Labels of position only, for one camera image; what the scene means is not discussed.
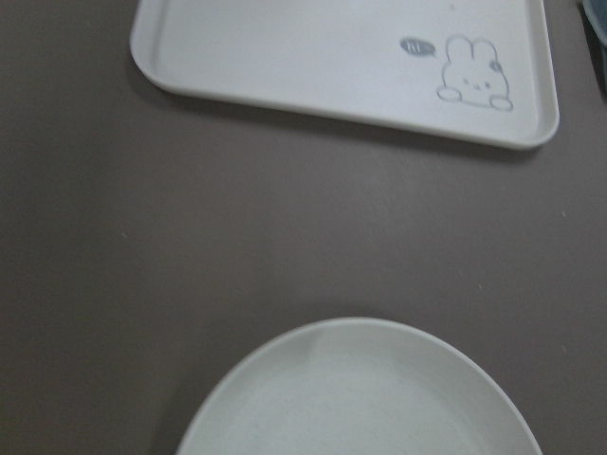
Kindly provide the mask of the grey folded cloth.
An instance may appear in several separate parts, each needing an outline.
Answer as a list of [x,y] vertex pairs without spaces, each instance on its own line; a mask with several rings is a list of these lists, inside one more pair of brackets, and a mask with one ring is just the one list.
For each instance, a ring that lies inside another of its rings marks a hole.
[[606,2],[579,1],[579,12],[599,93],[603,100],[606,100]]

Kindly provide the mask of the cream round plate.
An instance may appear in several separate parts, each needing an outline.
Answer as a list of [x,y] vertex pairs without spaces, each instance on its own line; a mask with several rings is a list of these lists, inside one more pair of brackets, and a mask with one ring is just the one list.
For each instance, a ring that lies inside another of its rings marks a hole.
[[499,385],[449,343],[379,318],[273,338],[197,410],[181,454],[537,454]]

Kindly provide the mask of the cream rabbit tray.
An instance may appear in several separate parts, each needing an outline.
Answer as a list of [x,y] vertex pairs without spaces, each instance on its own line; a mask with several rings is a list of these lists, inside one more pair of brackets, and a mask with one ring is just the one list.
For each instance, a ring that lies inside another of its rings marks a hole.
[[560,123],[541,1],[142,1],[130,51],[196,98],[513,150]]

